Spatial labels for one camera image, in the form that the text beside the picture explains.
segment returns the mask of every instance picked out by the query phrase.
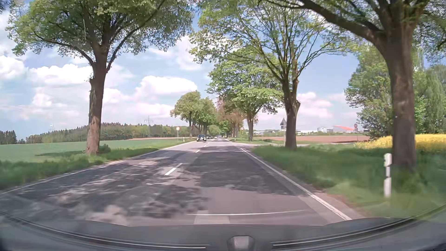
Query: oncoming car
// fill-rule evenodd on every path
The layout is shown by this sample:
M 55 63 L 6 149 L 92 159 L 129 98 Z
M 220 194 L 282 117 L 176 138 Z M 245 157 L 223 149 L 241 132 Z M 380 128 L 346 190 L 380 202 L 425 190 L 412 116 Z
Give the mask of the oncoming car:
M 197 142 L 198 141 L 206 141 L 206 136 L 204 136 L 204 134 L 200 134 L 197 136 Z

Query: windshield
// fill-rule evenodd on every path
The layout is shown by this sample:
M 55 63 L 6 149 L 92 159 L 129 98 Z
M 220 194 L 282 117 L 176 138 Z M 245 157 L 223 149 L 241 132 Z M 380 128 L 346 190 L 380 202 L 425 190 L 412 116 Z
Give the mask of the windshield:
M 285 241 L 442 206 L 446 1 L 414 2 L 0 1 L 0 214 Z

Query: red roof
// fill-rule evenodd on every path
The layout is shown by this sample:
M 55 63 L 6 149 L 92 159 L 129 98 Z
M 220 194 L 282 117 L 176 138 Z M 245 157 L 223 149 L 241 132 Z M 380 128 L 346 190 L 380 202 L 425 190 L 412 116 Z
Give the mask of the red roof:
M 334 126 L 339 127 L 339 128 L 342 128 L 342 129 L 344 129 L 344 130 L 349 130 L 349 131 L 354 131 L 354 130 L 355 130 L 355 129 L 353 129 L 353 128 L 346 127 L 346 126 L 340 126 L 340 125 L 334 125 Z

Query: asphalt road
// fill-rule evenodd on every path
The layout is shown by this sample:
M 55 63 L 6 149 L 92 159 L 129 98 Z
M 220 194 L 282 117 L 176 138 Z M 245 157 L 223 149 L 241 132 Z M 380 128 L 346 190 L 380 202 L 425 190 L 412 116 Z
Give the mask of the asphalt road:
M 31 221 L 82 219 L 126 226 L 325 225 L 343 221 L 225 139 L 190 142 L 0 194 Z

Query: power line tower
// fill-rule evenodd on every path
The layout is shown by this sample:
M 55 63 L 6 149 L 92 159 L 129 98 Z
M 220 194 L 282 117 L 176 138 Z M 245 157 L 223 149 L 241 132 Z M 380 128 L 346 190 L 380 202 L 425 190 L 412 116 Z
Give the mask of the power line tower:
M 147 123 L 147 137 L 150 137 L 150 123 L 153 123 L 153 120 L 150 120 L 150 115 L 147 116 L 147 119 L 144 119 L 144 123 Z

